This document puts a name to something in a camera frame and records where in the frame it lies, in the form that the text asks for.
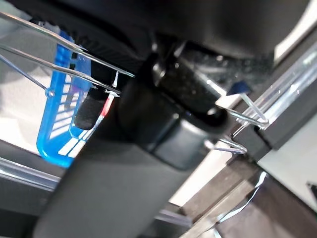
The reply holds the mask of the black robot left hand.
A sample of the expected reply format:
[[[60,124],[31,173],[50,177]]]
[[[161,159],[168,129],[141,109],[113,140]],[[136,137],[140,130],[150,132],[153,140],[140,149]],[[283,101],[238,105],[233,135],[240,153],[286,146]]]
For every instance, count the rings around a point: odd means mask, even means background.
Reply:
[[[306,0],[14,0],[135,74],[32,236],[135,238],[232,125],[221,89],[265,82]]]

